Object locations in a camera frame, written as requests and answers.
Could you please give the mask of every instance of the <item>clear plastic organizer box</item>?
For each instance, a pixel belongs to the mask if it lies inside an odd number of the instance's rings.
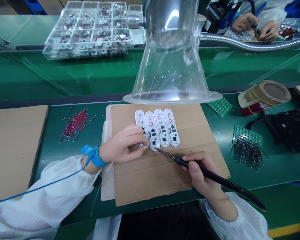
[[[68,2],[42,53],[48,60],[127,54],[127,13],[125,2]]]

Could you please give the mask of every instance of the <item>hand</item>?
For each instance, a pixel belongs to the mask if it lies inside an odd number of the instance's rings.
[[[279,37],[280,24],[276,24],[274,20],[271,20],[264,25],[260,31],[259,41],[272,42]]]
[[[220,176],[220,171],[210,155],[205,151],[197,153],[190,151],[190,153],[182,157],[182,159],[190,161],[189,172],[192,177],[192,184],[200,194],[205,196],[214,213],[226,221],[235,220],[238,216],[237,208],[222,191],[221,185],[204,177],[199,165],[196,162],[193,162],[196,160],[201,166]]]
[[[189,172],[192,177],[192,184],[195,189],[205,198],[208,199],[216,199],[220,196],[220,193],[223,192],[221,190],[221,185],[212,181],[209,178],[203,176],[199,165],[194,162],[196,160],[202,167],[205,167],[209,171],[217,174],[220,176],[220,171],[216,166],[215,162],[212,160],[210,155],[205,151],[200,152],[192,152],[190,151],[188,155],[182,157],[185,161],[189,162]]]
[[[144,146],[136,151],[128,149],[129,146],[139,143],[143,143]],[[147,148],[148,138],[143,135],[142,128],[131,124],[99,147],[99,157],[106,163],[125,163],[141,157]]]
[[[237,33],[247,32],[251,30],[252,25],[257,25],[260,19],[252,13],[241,14],[231,24],[233,30]]]

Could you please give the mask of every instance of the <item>red wire bundle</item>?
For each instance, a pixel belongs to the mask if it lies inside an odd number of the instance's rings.
[[[253,114],[259,113],[264,111],[265,109],[267,109],[268,106],[265,103],[262,102],[257,102],[247,108],[243,108],[241,109],[241,115],[243,117],[248,117],[251,116]]]
[[[83,111],[80,111],[79,114],[77,115],[75,114],[72,117],[67,118],[72,108],[73,106],[70,108],[70,110],[68,111],[64,119],[62,119],[62,120],[68,119],[68,122],[65,129],[63,130],[60,143],[62,142],[62,140],[65,141],[66,138],[68,138],[68,141],[70,141],[74,133],[77,133],[77,136],[73,141],[77,140],[82,130],[96,117],[96,115],[94,115],[94,117],[91,120],[87,120],[89,116],[88,110],[84,109]]]

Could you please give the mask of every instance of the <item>clear plastic funnel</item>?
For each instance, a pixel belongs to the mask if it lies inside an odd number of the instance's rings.
[[[196,1],[177,1],[181,7],[174,5],[174,9],[167,9],[167,0],[151,1],[154,3],[146,13],[147,41],[141,66],[132,93],[124,96],[124,101],[180,105],[222,98],[220,93],[209,92],[199,58],[194,39]]]

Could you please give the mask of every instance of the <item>green component holder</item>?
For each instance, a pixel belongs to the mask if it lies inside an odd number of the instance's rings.
[[[245,141],[248,141],[250,143],[255,143],[257,144],[260,148],[262,148],[262,136],[252,132],[244,127],[241,127],[239,125],[234,126],[234,133],[233,133],[233,139],[232,139],[232,144],[235,143],[236,138],[239,139],[244,139]]]
[[[224,118],[227,113],[233,107],[226,99],[221,98],[220,100],[207,103],[216,113]]]

